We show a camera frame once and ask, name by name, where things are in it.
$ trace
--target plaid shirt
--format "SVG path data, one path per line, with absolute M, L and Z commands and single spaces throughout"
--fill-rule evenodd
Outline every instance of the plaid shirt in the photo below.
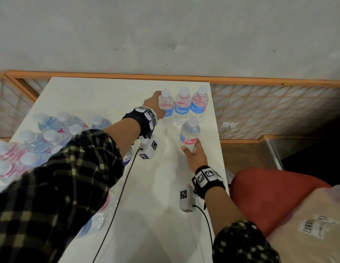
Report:
M 0 262 L 57 262 L 123 171 L 113 139 L 88 130 L 11 183 L 0 193 Z M 279 262 L 279 257 L 253 223 L 238 222 L 216 236 L 213 261 Z

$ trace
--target gray wall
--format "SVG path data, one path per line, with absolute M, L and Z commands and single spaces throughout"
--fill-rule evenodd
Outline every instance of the gray wall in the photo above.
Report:
M 340 0 L 0 0 L 0 69 L 340 79 Z

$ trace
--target red chair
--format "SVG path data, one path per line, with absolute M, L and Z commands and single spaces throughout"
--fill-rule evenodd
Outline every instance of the red chair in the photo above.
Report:
M 331 186 L 310 175 L 264 168 L 239 171 L 230 196 L 267 237 L 313 190 Z

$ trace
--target electrical outlet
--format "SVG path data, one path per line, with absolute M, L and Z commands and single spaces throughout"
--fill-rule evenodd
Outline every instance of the electrical outlet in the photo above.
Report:
M 233 129 L 237 126 L 237 123 L 223 122 L 220 127 Z

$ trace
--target white table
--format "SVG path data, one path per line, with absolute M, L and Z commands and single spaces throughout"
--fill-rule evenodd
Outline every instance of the white table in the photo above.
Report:
M 94 114 L 119 121 L 136 106 L 143 104 L 154 91 L 169 88 L 173 97 L 182 87 L 189 87 L 191 95 L 199 82 L 146 81 L 123 79 L 80 79 L 54 77 L 14 134 L 24 129 L 38 132 L 32 116 L 37 112 L 56 116 L 66 110 L 81 117 L 89 126 Z M 200 124 L 204 151 L 209 165 L 226 181 L 224 161 L 216 125 L 214 106 L 208 87 L 209 104 Z M 114 222 L 99 252 L 96 262 L 212 262 L 211 244 L 203 214 L 185 213 L 179 208 L 180 189 L 190 183 L 193 173 L 186 164 L 179 140 L 180 127 L 168 129 L 160 125 L 154 135 L 159 138 L 154 158 L 143 160 L 137 156 L 126 183 Z M 137 150 L 139 142 L 133 146 Z M 123 178 L 112 188 L 117 195 Z M 203 207 L 198 199 L 197 205 Z M 103 240 L 112 215 L 103 228 L 90 236 L 71 242 L 60 262 L 91 263 Z

